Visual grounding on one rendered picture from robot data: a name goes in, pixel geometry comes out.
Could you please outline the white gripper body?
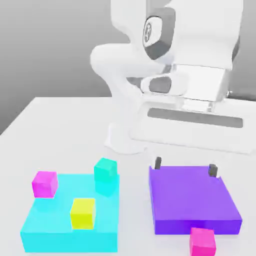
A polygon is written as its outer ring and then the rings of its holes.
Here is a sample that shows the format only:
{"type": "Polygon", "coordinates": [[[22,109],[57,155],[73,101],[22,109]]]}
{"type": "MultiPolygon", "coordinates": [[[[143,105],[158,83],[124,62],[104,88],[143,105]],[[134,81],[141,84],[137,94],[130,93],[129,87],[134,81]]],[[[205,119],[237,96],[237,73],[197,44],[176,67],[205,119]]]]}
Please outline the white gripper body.
{"type": "Polygon", "coordinates": [[[138,141],[249,154],[254,150],[254,103],[224,100],[210,112],[193,112],[146,102],[129,135],[138,141]]]}

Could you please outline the small teal cube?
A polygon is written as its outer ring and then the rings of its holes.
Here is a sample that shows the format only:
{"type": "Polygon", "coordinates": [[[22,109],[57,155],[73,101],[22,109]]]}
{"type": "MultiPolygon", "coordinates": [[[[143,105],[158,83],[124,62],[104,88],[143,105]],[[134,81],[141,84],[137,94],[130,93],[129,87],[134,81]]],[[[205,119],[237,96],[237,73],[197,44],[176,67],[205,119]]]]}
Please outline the small teal cube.
{"type": "Polygon", "coordinates": [[[118,176],[118,165],[115,160],[102,157],[94,166],[95,182],[112,183],[118,176]]]}

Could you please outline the small pink cube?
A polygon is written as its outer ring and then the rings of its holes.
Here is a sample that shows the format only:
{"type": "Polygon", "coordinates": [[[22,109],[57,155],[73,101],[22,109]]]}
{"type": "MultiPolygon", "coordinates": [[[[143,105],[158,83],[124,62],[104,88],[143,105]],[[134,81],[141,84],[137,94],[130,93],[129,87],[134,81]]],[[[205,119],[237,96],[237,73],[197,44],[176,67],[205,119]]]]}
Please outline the small pink cube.
{"type": "Polygon", "coordinates": [[[189,236],[190,256],[215,256],[215,234],[212,229],[192,227],[189,236]]]}

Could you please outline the small yellow cube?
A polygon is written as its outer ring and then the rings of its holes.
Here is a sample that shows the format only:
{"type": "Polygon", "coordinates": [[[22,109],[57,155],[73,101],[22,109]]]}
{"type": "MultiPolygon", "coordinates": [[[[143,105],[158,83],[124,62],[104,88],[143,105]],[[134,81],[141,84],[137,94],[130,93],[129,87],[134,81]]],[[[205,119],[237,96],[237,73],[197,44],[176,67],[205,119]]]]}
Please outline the small yellow cube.
{"type": "Polygon", "coordinates": [[[75,198],[70,219],[73,230],[93,230],[96,218],[96,200],[94,198],[75,198]]]}

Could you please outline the small magenta cube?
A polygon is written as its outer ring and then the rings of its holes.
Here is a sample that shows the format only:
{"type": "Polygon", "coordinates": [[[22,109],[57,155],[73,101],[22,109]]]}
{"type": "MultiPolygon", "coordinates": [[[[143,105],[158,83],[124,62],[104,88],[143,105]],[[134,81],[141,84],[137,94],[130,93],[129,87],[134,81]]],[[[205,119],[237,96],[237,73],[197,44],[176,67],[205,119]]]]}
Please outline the small magenta cube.
{"type": "Polygon", "coordinates": [[[31,182],[35,198],[54,198],[58,189],[58,175],[55,171],[38,171],[31,182]]]}

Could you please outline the large purple box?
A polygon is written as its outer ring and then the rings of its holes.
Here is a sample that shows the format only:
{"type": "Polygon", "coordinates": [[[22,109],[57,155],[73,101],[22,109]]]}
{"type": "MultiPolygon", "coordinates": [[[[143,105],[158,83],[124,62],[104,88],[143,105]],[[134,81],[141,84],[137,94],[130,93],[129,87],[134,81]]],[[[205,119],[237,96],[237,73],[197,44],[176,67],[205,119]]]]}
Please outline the large purple box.
{"type": "Polygon", "coordinates": [[[149,191],[156,235],[188,235],[191,228],[240,232],[243,219],[222,178],[210,176],[208,166],[150,167],[149,191]]]}

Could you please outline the large cyan box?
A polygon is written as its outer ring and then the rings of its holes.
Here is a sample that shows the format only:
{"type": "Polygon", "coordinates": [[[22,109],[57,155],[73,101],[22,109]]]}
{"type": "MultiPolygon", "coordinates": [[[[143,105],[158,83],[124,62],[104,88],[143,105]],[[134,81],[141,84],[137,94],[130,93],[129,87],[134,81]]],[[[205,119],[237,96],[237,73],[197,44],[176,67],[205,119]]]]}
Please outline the large cyan box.
{"type": "Polygon", "coordinates": [[[116,253],[120,177],[95,181],[93,174],[59,174],[53,199],[35,198],[20,231],[27,253],[116,253]],[[95,199],[94,228],[72,228],[75,198],[95,199]]]}

